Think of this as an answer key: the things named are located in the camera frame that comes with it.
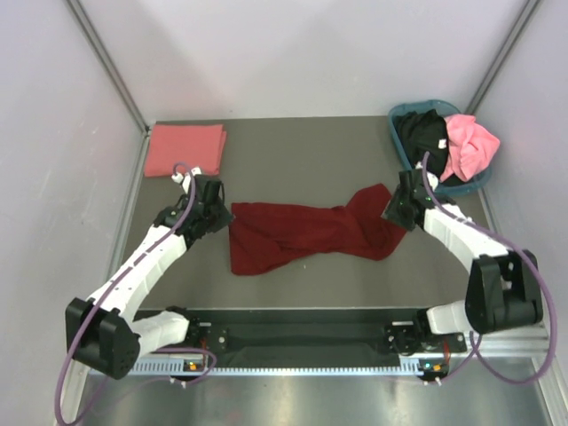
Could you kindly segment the dark red t-shirt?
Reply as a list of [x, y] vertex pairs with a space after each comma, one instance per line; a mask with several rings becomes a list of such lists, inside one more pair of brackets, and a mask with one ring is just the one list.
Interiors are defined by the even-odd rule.
[[383, 184], [358, 190], [343, 206], [238, 202], [229, 225], [231, 271], [254, 276], [315, 254], [341, 253], [381, 261], [406, 230], [382, 218], [391, 200]]

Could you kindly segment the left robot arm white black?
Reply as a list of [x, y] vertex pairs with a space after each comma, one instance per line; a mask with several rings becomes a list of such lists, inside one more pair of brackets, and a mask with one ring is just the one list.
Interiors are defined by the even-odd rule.
[[157, 215], [106, 284], [86, 300], [75, 298], [65, 311], [72, 358], [115, 380], [125, 377], [142, 356], [173, 344], [193, 351], [201, 341], [199, 322], [185, 309], [172, 307], [149, 318], [136, 317], [164, 273], [197, 240], [233, 220], [218, 177], [177, 172], [172, 178], [183, 191], [177, 203]]

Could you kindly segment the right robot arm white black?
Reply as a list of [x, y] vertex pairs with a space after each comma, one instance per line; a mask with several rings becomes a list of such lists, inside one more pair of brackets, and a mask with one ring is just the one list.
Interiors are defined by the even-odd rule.
[[469, 274], [465, 297], [419, 310], [414, 340], [434, 351], [448, 335], [491, 334], [543, 319], [538, 263], [529, 250], [514, 249], [466, 217], [447, 196], [430, 195], [420, 170], [398, 174], [398, 186], [382, 218], [407, 231], [421, 228], [454, 255]]

